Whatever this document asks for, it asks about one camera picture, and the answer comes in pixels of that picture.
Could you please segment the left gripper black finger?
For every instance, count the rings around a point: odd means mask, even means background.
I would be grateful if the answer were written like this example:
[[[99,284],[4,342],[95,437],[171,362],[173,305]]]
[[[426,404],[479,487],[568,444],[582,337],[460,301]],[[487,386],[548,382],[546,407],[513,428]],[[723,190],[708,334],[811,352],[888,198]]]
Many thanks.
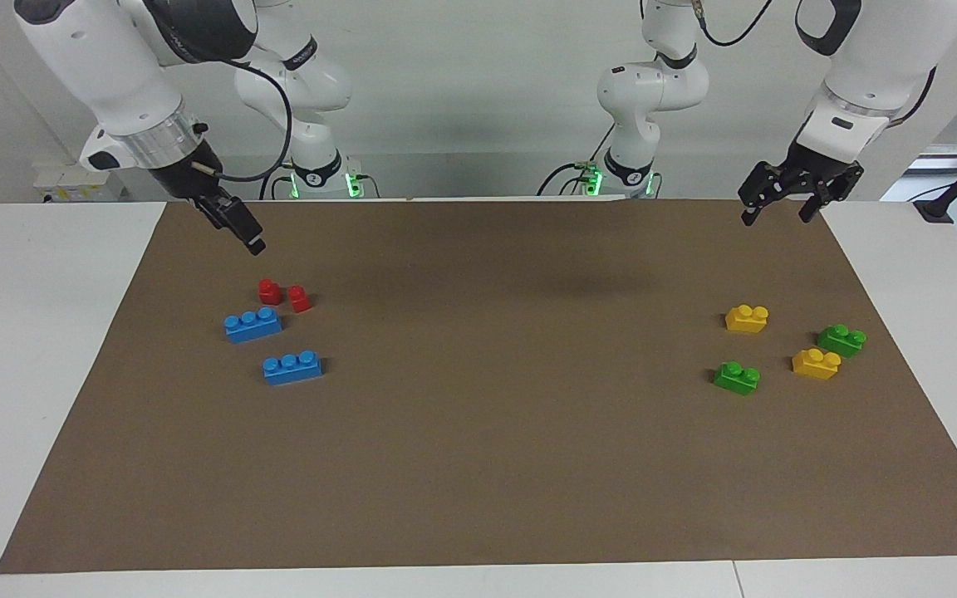
[[[779,165],[756,163],[749,171],[738,189],[738,196],[744,206],[741,220],[744,226],[755,224],[761,212],[774,202],[785,197],[782,175],[785,173]]]
[[[806,192],[810,194],[798,212],[800,220],[803,223],[810,223],[822,208],[832,202],[846,200],[864,173],[865,170],[862,168],[847,168],[843,173],[832,175],[832,177],[813,175],[812,182],[805,186]]]

